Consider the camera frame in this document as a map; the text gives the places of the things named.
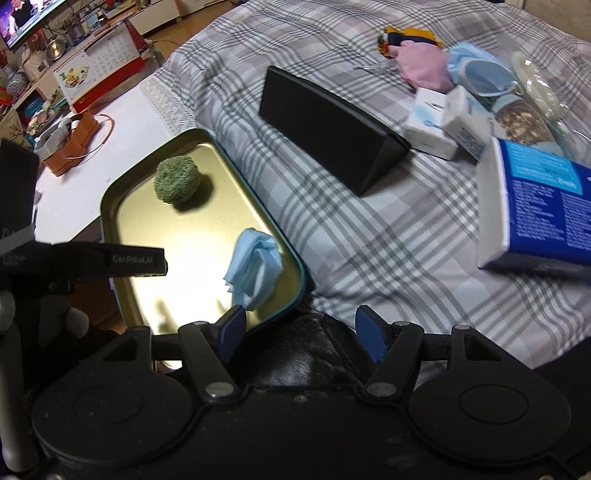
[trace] metal bowl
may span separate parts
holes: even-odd
[[[46,57],[49,61],[59,60],[66,52],[66,42],[61,38],[54,38],[47,44]]]

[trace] brown leather basket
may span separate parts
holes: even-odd
[[[110,137],[115,122],[108,115],[99,114],[97,116],[104,116],[111,121],[111,130],[97,147],[99,148],[104,145]],[[84,158],[90,153],[88,152],[88,145],[98,130],[100,130],[101,124],[98,123],[96,118],[88,110],[79,115],[75,115],[72,117],[72,120],[79,120],[79,123],[78,126],[72,130],[70,138],[67,140],[66,144],[43,161],[56,177],[62,176],[68,170],[77,166],[82,160],[84,160]]]

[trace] blue box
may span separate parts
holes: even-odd
[[[476,182],[479,267],[591,279],[591,169],[493,138]]]

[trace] gold metal tray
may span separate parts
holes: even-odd
[[[154,192],[156,166],[174,155],[193,159],[203,175],[195,195],[181,206]],[[174,333],[186,323],[213,323],[232,307],[223,279],[238,235],[248,227],[273,235],[283,272],[271,297],[247,312],[248,329],[271,320],[303,295],[304,268],[282,233],[233,164],[204,130],[173,138],[117,179],[100,206],[105,242],[162,247],[165,277],[115,279],[119,308],[128,326]]]

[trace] lace trim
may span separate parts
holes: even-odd
[[[139,89],[172,137],[197,127],[191,110],[154,75],[143,80],[139,84]]]

